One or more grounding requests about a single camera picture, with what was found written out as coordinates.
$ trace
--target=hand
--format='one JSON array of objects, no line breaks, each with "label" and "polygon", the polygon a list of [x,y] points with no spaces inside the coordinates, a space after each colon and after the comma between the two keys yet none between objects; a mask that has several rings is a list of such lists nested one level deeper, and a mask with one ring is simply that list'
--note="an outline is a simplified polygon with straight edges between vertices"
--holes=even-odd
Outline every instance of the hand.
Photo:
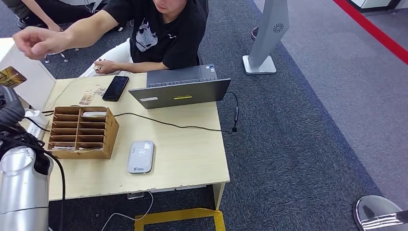
[{"label": "hand", "polygon": [[40,60],[46,54],[59,53],[67,49],[69,36],[65,32],[55,32],[29,26],[13,35],[15,44],[25,56]]},{"label": "hand", "polygon": [[53,23],[53,24],[50,24],[50,25],[47,25],[47,26],[48,26],[48,30],[52,30],[52,31],[55,31],[55,32],[62,32],[61,27],[59,25],[57,25],[56,23]]},{"label": "hand", "polygon": [[96,73],[98,74],[110,74],[115,71],[119,71],[118,69],[118,63],[110,61],[110,60],[102,60],[99,59],[98,61],[93,62],[95,66],[101,66],[99,70],[95,70]]}]

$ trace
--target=white stand base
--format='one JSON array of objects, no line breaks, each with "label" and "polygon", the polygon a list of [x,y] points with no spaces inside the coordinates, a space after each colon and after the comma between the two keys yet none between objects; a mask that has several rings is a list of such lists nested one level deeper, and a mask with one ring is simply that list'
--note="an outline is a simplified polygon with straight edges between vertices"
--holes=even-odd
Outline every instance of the white stand base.
[{"label": "white stand base", "polygon": [[249,55],[244,55],[242,57],[243,65],[245,66],[245,73],[247,75],[261,75],[261,74],[274,74],[276,73],[275,65],[273,64],[270,55],[266,58],[264,63],[258,69],[251,69],[248,61]]}]

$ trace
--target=man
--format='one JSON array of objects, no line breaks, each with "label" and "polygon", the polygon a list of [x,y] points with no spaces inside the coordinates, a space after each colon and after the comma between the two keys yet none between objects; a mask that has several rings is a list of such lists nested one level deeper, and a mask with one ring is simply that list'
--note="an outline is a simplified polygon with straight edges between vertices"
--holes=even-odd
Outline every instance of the man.
[{"label": "man", "polygon": [[64,32],[27,28],[14,35],[17,47],[31,59],[41,59],[74,47],[93,45],[114,26],[134,19],[131,38],[104,55],[82,75],[141,73],[197,64],[205,16],[196,0],[111,0],[100,12]]},{"label": "man", "polygon": [[92,16],[83,5],[72,6],[59,0],[1,0],[20,19],[21,29],[44,24],[52,31],[60,32],[58,24],[74,23]]}]

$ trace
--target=black smartphone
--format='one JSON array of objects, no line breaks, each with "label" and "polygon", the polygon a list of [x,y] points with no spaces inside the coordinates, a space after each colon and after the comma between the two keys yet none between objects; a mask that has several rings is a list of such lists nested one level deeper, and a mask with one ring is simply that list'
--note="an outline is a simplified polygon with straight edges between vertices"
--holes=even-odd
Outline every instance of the black smartphone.
[{"label": "black smartphone", "polygon": [[128,82],[129,77],[127,76],[115,76],[111,84],[109,84],[108,89],[106,89],[105,94],[102,96],[102,99],[117,102]]}]

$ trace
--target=cardboard organizer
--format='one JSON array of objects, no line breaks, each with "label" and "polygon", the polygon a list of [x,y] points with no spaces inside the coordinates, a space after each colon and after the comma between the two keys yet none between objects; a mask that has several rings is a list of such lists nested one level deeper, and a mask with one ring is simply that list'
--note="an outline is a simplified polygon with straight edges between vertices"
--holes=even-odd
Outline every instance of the cardboard organizer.
[{"label": "cardboard organizer", "polygon": [[[84,112],[106,112],[106,116],[83,117]],[[60,159],[110,159],[118,130],[119,124],[109,108],[56,107],[48,149],[74,147],[74,150],[52,150]]]}]

